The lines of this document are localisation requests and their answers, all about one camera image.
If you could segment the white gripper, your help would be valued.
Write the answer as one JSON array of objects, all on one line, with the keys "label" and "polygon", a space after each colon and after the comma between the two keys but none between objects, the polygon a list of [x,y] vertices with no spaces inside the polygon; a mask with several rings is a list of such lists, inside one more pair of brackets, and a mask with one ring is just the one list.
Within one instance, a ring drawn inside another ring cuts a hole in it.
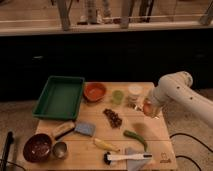
[{"label": "white gripper", "polygon": [[152,117],[158,118],[161,112],[160,106],[163,106],[165,103],[165,94],[158,87],[154,87],[149,91],[147,98],[152,105],[158,106],[152,110]]}]

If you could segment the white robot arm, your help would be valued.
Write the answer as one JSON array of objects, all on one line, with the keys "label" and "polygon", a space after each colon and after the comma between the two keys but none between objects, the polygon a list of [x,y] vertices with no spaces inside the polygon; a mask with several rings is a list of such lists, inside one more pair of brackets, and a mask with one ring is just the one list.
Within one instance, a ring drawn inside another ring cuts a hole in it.
[{"label": "white robot arm", "polygon": [[213,128],[213,101],[192,90],[192,84],[192,76],[185,71],[162,76],[144,100],[144,114],[156,117],[168,101],[174,100]]}]

